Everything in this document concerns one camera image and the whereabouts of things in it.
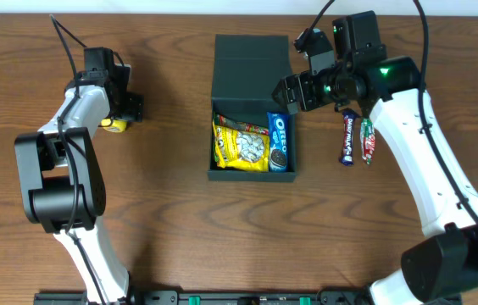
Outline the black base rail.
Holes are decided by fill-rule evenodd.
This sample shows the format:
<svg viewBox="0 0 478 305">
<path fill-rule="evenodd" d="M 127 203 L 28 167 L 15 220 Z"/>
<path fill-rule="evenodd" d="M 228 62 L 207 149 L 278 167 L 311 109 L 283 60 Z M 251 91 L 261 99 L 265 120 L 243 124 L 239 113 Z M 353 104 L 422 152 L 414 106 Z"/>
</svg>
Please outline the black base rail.
<svg viewBox="0 0 478 305">
<path fill-rule="evenodd" d="M 86 292 L 82 293 L 37 293 L 34 305 L 88 305 Z M 177 291 L 145 291 L 126 299 L 106 304 L 129 305 L 354 305 L 374 304 L 364 291 L 322 291 L 308 293 L 232 293 Z M 461 305 L 462 298 L 439 298 L 427 304 Z"/>
</svg>

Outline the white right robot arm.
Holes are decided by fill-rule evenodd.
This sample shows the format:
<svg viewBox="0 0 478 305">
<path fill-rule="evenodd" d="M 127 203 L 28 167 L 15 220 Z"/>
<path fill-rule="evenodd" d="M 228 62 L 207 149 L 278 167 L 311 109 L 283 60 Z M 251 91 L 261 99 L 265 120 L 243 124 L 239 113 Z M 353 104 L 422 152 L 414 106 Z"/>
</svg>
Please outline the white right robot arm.
<svg viewBox="0 0 478 305">
<path fill-rule="evenodd" d="M 408 184 L 425 239 L 402 254 L 397 271 L 369 286 L 367 303 L 449 301 L 478 288 L 478 193 L 442 133 L 411 58 L 290 75 L 272 97 L 290 114 L 357 102 Z"/>
</svg>

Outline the green Haribo gummy bag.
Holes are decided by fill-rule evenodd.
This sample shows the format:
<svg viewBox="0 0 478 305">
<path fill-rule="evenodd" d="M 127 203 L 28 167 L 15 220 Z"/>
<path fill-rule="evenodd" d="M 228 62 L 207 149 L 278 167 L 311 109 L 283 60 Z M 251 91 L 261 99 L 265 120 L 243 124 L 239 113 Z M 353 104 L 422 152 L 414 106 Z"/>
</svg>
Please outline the green Haribo gummy bag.
<svg viewBox="0 0 478 305">
<path fill-rule="evenodd" d="M 259 125 L 253 125 L 245 122 L 238 122 L 233 119 L 226 118 L 225 116 L 217 113 L 213 113 L 214 124 L 217 125 L 217 134 L 221 135 L 224 128 L 246 131 L 250 133 L 256 133 L 260 135 L 268 135 L 269 129 Z"/>
</svg>

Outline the yellow Hacks candy bag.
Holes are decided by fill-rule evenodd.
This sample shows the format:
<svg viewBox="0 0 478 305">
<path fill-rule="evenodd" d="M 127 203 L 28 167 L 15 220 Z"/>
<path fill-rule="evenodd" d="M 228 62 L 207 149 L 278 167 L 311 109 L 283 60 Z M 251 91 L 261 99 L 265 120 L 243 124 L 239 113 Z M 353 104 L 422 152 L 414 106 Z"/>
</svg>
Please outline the yellow Hacks candy bag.
<svg viewBox="0 0 478 305">
<path fill-rule="evenodd" d="M 267 135 L 235 130 L 213 124 L 217 166 L 249 172 L 268 172 L 270 138 Z"/>
</svg>

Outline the blue Oreo cookie pack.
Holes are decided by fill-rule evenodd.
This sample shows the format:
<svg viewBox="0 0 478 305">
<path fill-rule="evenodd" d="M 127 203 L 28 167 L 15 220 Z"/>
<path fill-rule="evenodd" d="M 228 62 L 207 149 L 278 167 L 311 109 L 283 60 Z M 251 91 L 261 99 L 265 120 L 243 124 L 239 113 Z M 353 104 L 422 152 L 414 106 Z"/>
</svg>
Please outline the blue Oreo cookie pack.
<svg viewBox="0 0 478 305">
<path fill-rule="evenodd" d="M 288 170 L 288 115 L 267 113 L 270 137 L 270 171 L 286 172 Z"/>
</svg>

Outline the yellow Mentos bottle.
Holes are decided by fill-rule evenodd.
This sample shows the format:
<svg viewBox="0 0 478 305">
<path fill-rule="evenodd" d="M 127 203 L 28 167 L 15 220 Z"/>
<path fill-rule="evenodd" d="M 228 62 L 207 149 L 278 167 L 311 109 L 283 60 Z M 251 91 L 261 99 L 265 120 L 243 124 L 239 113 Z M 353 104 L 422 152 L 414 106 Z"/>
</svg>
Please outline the yellow Mentos bottle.
<svg viewBox="0 0 478 305">
<path fill-rule="evenodd" d="M 113 132 L 113 133 L 122 133 L 125 132 L 128 126 L 128 122 L 121 120 L 121 119 L 103 119 L 100 124 L 99 128 L 103 128 L 106 131 Z"/>
</svg>

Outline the purple Dairy Milk bar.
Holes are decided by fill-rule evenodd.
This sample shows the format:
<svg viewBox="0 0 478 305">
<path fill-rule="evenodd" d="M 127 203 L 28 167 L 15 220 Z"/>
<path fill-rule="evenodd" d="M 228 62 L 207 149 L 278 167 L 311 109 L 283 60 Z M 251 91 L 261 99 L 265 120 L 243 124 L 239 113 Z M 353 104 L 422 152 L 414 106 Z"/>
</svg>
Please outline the purple Dairy Milk bar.
<svg viewBox="0 0 478 305">
<path fill-rule="evenodd" d="M 345 166 L 353 165 L 353 136 L 354 124 L 358 117 L 357 113 L 350 108 L 342 111 L 343 116 L 343 144 L 339 161 Z"/>
</svg>

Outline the red green candy bar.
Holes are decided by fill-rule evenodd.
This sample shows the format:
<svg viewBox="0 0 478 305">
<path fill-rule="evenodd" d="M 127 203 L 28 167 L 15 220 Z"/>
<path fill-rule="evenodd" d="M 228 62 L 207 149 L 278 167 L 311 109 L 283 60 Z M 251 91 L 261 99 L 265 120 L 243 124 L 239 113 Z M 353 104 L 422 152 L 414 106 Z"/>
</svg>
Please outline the red green candy bar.
<svg viewBox="0 0 478 305">
<path fill-rule="evenodd" d="M 370 119 L 362 119 L 360 144 L 362 159 L 366 164 L 370 165 L 375 151 L 375 128 Z"/>
</svg>

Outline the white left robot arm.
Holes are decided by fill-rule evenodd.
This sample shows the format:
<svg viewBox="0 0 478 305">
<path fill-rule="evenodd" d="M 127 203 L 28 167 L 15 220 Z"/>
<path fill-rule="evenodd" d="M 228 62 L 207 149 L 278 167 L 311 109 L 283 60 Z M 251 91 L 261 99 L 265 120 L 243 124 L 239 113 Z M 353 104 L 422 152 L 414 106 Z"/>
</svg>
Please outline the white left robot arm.
<svg viewBox="0 0 478 305">
<path fill-rule="evenodd" d="M 70 86 L 48 123 L 15 139 L 25 215 L 65 248 L 86 287 L 78 297 L 44 297 L 46 302 L 140 301 L 103 223 L 106 189 L 92 138 L 111 110 L 111 97 L 104 87 Z"/>
</svg>

